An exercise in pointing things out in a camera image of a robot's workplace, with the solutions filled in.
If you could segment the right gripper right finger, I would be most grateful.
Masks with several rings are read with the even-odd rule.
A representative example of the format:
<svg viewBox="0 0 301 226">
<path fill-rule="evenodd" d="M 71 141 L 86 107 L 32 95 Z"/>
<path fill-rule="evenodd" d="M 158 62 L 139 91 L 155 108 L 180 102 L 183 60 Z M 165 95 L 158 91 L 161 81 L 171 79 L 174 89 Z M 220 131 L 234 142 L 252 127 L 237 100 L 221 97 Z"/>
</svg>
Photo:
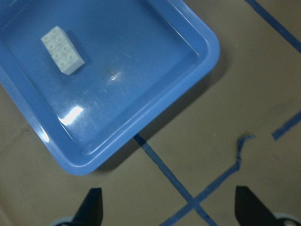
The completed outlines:
<svg viewBox="0 0 301 226">
<path fill-rule="evenodd" d="M 277 226 L 276 217 L 247 186 L 236 186 L 235 217 L 240 226 Z"/>
</svg>

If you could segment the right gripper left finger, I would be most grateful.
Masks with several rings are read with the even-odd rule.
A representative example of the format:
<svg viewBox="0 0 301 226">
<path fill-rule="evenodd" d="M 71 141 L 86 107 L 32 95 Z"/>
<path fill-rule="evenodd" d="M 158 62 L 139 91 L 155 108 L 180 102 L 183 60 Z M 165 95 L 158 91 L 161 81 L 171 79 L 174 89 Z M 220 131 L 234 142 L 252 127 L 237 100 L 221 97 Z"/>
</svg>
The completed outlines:
<svg viewBox="0 0 301 226">
<path fill-rule="evenodd" d="M 71 221 L 72 226 L 100 226 L 103 220 L 101 188 L 91 188 Z"/>
</svg>

